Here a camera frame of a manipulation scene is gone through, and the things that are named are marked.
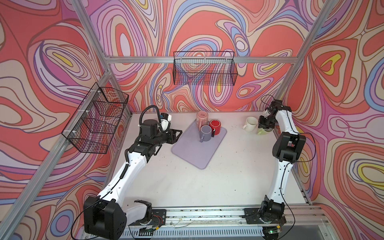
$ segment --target wire basket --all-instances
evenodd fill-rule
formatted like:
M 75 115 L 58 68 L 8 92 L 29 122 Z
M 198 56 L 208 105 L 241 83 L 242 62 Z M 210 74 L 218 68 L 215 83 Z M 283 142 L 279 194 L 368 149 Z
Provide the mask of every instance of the wire basket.
M 234 86 L 237 68 L 233 51 L 175 51 L 175 85 Z
M 79 152 L 106 154 L 128 97 L 120 90 L 99 87 L 69 135 L 62 134 Z

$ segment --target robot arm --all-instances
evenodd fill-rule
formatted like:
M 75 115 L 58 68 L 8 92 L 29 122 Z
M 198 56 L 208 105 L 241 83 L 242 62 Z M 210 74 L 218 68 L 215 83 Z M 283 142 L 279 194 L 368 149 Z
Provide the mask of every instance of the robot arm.
M 159 121 L 148 119 L 142 122 L 144 113 L 155 108 Z M 125 150 L 125 163 L 98 194 L 84 202 L 84 230 L 99 237 L 117 240 L 126 225 L 139 221 L 142 224 L 152 219 L 152 204 L 136 200 L 123 206 L 127 190 L 138 173 L 145 167 L 152 155 L 157 155 L 164 143 L 174 144 L 182 134 L 181 130 L 170 129 L 171 116 L 162 113 L 155 105 L 147 107 L 140 115 L 140 132 L 134 144 Z
M 281 100 L 274 100 L 267 110 L 270 115 L 260 116 L 258 127 L 274 128 L 278 122 L 281 134 L 272 148 L 272 155 L 276 159 L 272 184 L 258 211 L 259 219 L 263 223 L 282 218 L 288 176 L 293 164 L 299 159 L 306 141 L 305 136 L 296 131 L 290 107 L 284 106 Z

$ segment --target purple tray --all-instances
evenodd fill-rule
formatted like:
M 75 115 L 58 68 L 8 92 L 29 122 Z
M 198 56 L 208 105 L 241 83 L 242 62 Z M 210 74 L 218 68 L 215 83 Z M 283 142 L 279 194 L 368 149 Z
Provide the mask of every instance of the purple tray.
M 221 127 L 218 135 L 208 142 L 200 142 L 199 130 L 194 121 L 172 146 L 171 152 L 198 169 L 205 169 L 226 134 L 227 130 Z

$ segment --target swirly patterned wall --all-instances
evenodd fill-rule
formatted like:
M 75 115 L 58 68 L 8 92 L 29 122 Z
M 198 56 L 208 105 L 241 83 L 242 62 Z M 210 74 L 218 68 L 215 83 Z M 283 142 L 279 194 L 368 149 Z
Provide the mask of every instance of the swirly patterned wall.
M 110 0 L 86 9 L 110 56 L 220 50 L 236 56 L 296 56 L 322 5 L 321 0 Z M 289 65 L 238 64 L 234 87 L 174 86 L 172 64 L 111 67 L 131 96 L 133 112 L 150 104 L 165 111 L 258 111 L 260 97 L 276 92 Z
M 110 0 L 93 1 L 86 9 L 109 56 L 207 49 L 295 56 L 322 5 L 321 0 Z
M 0 1 L 0 220 L 103 74 L 70 2 Z M 13 239 L 68 238 L 84 199 L 104 182 L 126 121 L 106 155 L 68 147 Z
M 344 240 L 384 239 L 383 39 L 383 1 L 339 1 L 285 96 L 316 139 L 300 177 Z

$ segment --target pink mug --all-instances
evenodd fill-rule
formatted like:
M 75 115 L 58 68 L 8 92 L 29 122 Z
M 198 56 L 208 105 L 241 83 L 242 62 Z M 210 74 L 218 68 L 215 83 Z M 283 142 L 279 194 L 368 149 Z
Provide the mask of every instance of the pink mug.
M 200 111 L 196 115 L 196 125 L 200 131 L 201 126 L 208 125 L 208 113 L 205 111 Z

